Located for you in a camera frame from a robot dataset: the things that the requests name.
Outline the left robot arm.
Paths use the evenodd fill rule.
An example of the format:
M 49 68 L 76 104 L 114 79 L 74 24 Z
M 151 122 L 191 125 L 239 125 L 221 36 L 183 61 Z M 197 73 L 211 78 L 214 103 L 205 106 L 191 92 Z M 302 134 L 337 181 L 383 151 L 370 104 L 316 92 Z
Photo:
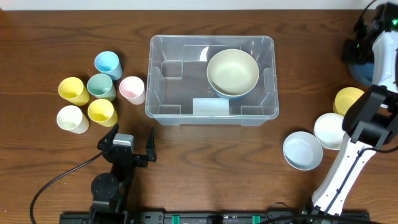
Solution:
M 126 208 L 134 171 L 157 160 L 153 129 L 149 133 L 145 154 L 135 154 L 134 136 L 121 134 L 118 129 L 119 125 L 115 124 L 97 145 L 112 168 L 110 172 L 97 175 L 91 183 L 93 204 L 89 224 L 135 223 L 135 216 Z

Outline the light grey small bowl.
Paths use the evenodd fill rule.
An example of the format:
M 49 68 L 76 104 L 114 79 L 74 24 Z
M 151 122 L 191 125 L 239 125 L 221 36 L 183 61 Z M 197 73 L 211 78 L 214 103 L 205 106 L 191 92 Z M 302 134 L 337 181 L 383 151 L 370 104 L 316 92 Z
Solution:
M 298 170 L 312 170 L 320 165 L 323 158 L 323 148 L 318 139 L 304 131 L 288 135 L 282 152 L 286 162 Z

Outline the yellow small bowl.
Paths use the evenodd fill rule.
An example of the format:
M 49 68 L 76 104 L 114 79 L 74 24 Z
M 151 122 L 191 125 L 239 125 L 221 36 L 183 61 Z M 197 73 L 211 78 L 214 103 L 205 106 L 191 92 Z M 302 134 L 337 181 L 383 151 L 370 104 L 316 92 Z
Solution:
M 333 112 L 345 116 L 349 108 L 364 94 L 364 91 L 355 87 L 346 87 L 340 90 L 333 102 Z

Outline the white small bowl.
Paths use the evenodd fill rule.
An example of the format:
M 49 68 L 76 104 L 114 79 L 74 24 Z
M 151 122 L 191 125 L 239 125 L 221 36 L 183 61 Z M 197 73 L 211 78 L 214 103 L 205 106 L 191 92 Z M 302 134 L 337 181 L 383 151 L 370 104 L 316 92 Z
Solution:
M 342 129 L 343 118 L 336 113 L 326 113 L 315 121 L 313 134 L 324 149 L 340 150 L 345 134 Z

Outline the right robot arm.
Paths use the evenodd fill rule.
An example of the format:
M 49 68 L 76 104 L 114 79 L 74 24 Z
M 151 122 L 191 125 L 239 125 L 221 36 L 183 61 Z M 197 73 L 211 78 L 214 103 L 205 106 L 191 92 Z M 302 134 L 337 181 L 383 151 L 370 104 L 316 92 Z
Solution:
M 397 5 L 376 7 L 368 24 L 359 17 L 355 39 L 343 47 L 342 61 L 349 65 L 374 65 L 372 84 L 348 109 L 340 149 L 326 179 L 307 207 L 311 216 L 340 216 L 344 201 L 359 173 L 382 146 L 397 135 Z

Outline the dark blue bowl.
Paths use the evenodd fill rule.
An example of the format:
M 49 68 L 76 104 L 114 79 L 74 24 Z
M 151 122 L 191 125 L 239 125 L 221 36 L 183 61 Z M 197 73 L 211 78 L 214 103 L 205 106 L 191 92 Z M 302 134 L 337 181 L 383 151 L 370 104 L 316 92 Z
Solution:
M 374 63 L 349 64 L 351 76 L 360 84 L 370 86 L 373 83 Z
M 225 94 L 225 93 L 222 93 L 222 92 L 218 91 L 218 90 L 217 90 L 214 86 L 212 86 L 211 84 L 209 84 L 209 87 L 214 91 L 214 93 L 215 93 L 218 97 L 224 98 L 224 99 L 227 99 L 227 100 L 237 100 L 237 99 L 240 99 L 240 98 L 245 97 L 246 95 L 250 94 L 250 92 L 252 92 L 252 91 L 254 90 L 254 89 L 252 88 L 251 90 L 249 90 L 249 91 L 247 91 L 247 92 L 245 92 L 245 93 L 243 93 L 243 94 L 240 94 L 240 95 L 228 95 L 228 94 Z

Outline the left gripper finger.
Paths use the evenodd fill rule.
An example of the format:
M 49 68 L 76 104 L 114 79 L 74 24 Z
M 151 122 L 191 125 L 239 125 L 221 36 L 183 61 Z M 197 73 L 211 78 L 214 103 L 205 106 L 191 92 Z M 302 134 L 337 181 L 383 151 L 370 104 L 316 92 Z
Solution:
M 155 162 L 157 160 L 154 141 L 154 128 L 150 130 L 149 138 L 146 143 L 146 156 L 148 161 Z
M 99 140 L 97 149 L 99 150 L 112 150 L 113 148 L 113 139 L 117 135 L 119 130 L 119 124 L 116 123 L 112 129 Z

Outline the beige large bowl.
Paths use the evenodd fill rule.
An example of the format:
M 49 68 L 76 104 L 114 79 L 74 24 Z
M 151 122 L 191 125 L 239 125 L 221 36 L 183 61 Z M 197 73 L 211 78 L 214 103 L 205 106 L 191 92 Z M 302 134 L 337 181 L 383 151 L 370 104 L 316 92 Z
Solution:
M 243 94 L 257 85 L 260 71 L 255 59 L 239 49 L 215 54 L 206 68 L 208 83 L 228 95 Z

